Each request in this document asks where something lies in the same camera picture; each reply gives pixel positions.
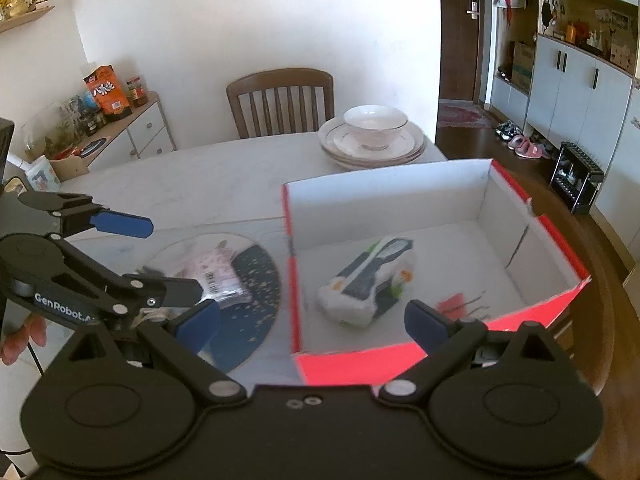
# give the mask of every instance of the wooden shelf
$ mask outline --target wooden shelf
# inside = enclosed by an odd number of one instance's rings
[[[39,20],[51,9],[53,9],[53,6],[44,7],[43,9],[32,10],[31,12],[27,12],[26,14],[18,16],[17,18],[9,18],[8,20],[4,20],[0,22],[0,33],[5,32],[7,30],[11,30],[12,28],[15,28],[15,27],[20,27],[20,25],[24,25],[25,23]]]

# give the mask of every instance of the wooden chair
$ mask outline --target wooden chair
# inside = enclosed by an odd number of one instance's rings
[[[292,89],[297,89],[297,101],[299,114],[294,109],[294,97]],[[307,115],[307,100],[304,89],[310,88],[311,103],[311,125],[309,128]],[[322,89],[324,96],[324,120],[334,118],[334,78],[327,72],[315,70],[313,68],[283,68],[280,70],[269,70],[267,72],[258,72],[239,79],[226,87],[226,95],[229,98],[231,112],[234,115],[236,128],[241,139],[252,137],[247,129],[244,120],[244,112],[242,111],[241,96],[249,95],[249,108],[254,123],[254,135],[260,137],[263,135],[274,134],[292,134],[298,132],[318,131],[320,128],[318,120],[318,99],[316,97],[316,88]],[[288,125],[285,126],[285,118],[282,113],[281,89],[286,89],[287,96],[287,115]],[[258,117],[258,106],[254,94],[261,93],[262,104],[261,118]],[[272,121],[272,111],[270,102],[275,104],[275,123]]]

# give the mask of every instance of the human hand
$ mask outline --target human hand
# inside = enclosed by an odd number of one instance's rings
[[[38,346],[47,344],[47,323],[42,316],[30,314],[18,332],[6,337],[0,348],[0,360],[7,366],[14,364],[26,350],[29,338]]]

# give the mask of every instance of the rug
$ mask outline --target rug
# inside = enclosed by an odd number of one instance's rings
[[[438,127],[495,128],[498,124],[472,101],[444,100],[438,102]]]

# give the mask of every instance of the cardboard box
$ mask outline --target cardboard box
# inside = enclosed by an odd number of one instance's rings
[[[513,49],[511,83],[524,90],[527,94],[531,88],[534,53],[535,49],[524,43],[516,43]]]
[[[495,161],[454,160],[356,171],[283,188],[292,350],[309,384],[382,384],[424,357],[404,307],[457,304],[492,330],[549,326],[590,280],[530,197]],[[357,329],[330,320],[318,288],[385,235],[414,241],[414,280],[401,301]]]

